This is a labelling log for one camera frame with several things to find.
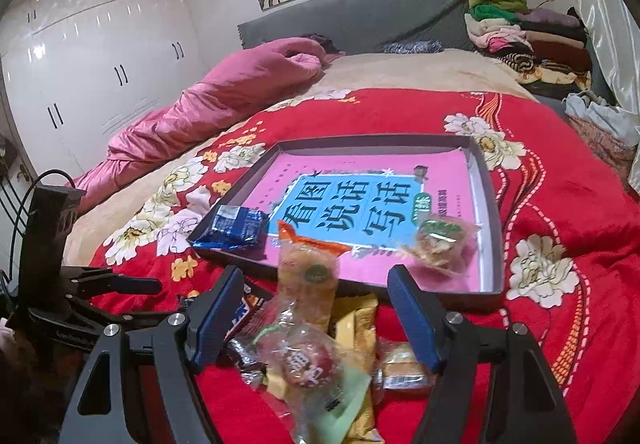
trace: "stacked folded clothes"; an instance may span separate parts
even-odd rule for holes
[[[527,0],[469,0],[465,23],[473,44],[531,92],[563,99],[590,88],[591,58],[579,18],[529,9]]]

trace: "bed sheet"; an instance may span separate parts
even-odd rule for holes
[[[487,90],[528,100],[532,95],[481,55],[456,49],[437,54],[361,54],[333,61],[304,98],[340,88],[418,88],[423,90]],[[229,131],[239,128],[245,121]],[[300,131],[298,137],[305,137]],[[216,137],[201,146],[212,143]],[[174,167],[191,158],[198,148],[138,179],[112,195],[76,222],[65,246],[67,265],[87,265],[100,244],[129,220],[156,191]]]
[[[197,257],[186,235],[265,150],[301,134],[380,132],[449,132],[478,142],[500,211],[506,280],[502,307],[470,317],[499,328],[526,323],[560,385],[578,441],[603,443],[640,385],[640,206],[552,110],[500,92],[334,91],[256,114],[177,168],[98,248],[94,265],[158,278],[162,293],[111,294],[96,303],[114,312],[172,310],[178,295],[207,290],[222,268]],[[376,329],[382,337],[404,339],[388,306],[379,308]],[[289,442],[284,426],[235,370],[211,366],[197,383],[226,444]],[[487,385],[484,367],[465,443],[474,442],[481,427]],[[383,404],[377,426],[385,441],[408,443],[423,409],[418,399]]]

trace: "black cable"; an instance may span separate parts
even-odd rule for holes
[[[69,183],[71,184],[71,187],[73,188],[76,187],[74,180],[69,176],[68,173],[66,173],[65,171],[62,171],[61,169],[49,169],[46,172],[41,173],[31,183],[31,186],[29,186],[29,189],[27,189],[27,192],[22,197],[22,200],[20,201],[20,207],[18,207],[18,217],[20,217],[20,215],[24,211],[24,205],[27,203],[27,199],[29,198],[29,195],[31,194],[33,189],[36,187],[36,184],[40,182],[42,179],[44,179],[44,177],[47,177],[49,175],[62,175],[64,178],[66,178],[69,181]],[[15,235],[17,233],[17,230],[18,230],[18,219],[16,218],[16,221],[14,222],[14,232],[11,236],[11,250],[9,251],[9,277],[10,278],[12,278],[14,275],[14,249],[15,249]]]
[[[7,209],[6,205],[2,201],[2,197],[0,197],[0,206],[2,206],[2,209],[4,209],[4,212],[6,213],[7,217],[9,218],[9,220],[11,220],[11,213],[9,213],[9,209]],[[20,233],[20,236],[24,236],[24,233],[22,231],[18,230],[18,233]]]
[[[11,209],[14,210],[14,212],[16,213],[16,215],[18,214],[18,209],[16,209],[14,202],[11,200],[11,197],[9,196],[8,191],[6,190],[6,188],[4,187],[4,179],[0,180],[0,188],[2,188],[2,192],[4,192],[4,196],[6,197],[6,199],[9,201],[9,205],[11,206]],[[16,217],[19,218],[20,221],[22,222],[23,226],[26,227],[27,226],[27,222],[24,221],[24,219],[22,217]]]

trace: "yellow snack package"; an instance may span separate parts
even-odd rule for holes
[[[336,298],[331,312],[336,342],[345,348],[352,348],[374,358],[376,355],[375,317],[377,306],[378,300],[373,294]],[[369,390],[342,444],[370,442],[384,441],[375,427],[373,402]]]

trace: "green label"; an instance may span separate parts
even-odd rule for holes
[[[327,281],[331,278],[331,269],[325,265],[315,264],[305,271],[305,280],[313,283]]]
[[[431,213],[431,195],[428,193],[416,193],[414,197],[414,212],[412,222],[418,225],[418,213]]]

